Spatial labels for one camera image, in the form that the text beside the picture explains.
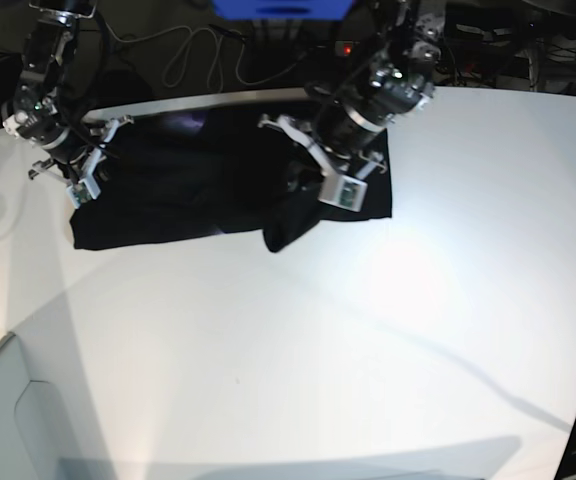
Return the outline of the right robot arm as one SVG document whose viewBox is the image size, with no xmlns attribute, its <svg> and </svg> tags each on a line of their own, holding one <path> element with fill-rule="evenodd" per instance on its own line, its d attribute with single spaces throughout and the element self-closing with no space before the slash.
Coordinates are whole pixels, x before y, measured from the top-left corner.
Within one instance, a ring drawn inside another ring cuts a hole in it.
<svg viewBox="0 0 576 480">
<path fill-rule="evenodd" d="M 31 180 L 44 174 L 65 184 L 75 207 L 99 198 L 99 165 L 119 154 L 110 147 L 120 128 L 132 124 L 129 115 L 84 120 L 87 103 L 98 87 L 110 54 L 110 34 L 96 1 L 31 1 L 40 12 L 26 40 L 14 96 L 2 106 L 6 133 L 47 153 L 28 172 Z M 66 76 L 78 47 L 80 23 L 92 20 L 101 34 L 101 56 L 81 99 L 67 98 Z"/>
</svg>

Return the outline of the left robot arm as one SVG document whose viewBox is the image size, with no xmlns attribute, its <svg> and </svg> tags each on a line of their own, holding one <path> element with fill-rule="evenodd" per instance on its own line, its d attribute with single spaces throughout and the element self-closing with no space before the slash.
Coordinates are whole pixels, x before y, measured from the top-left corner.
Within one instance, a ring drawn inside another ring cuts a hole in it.
<svg viewBox="0 0 576 480">
<path fill-rule="evenodd" d="M 433 72 L 441 57 L 443 1 L 371 1 L 374 33 L 355 46 L 342 71 L 306 84 L 320 107 L 313 118 L 287 114 L 259 120 L 259 127 L 304 147 L 321 173 L 367 177 L 383 156 L 371 145 L 400 115 L 433 97 Z"/>
</svg>

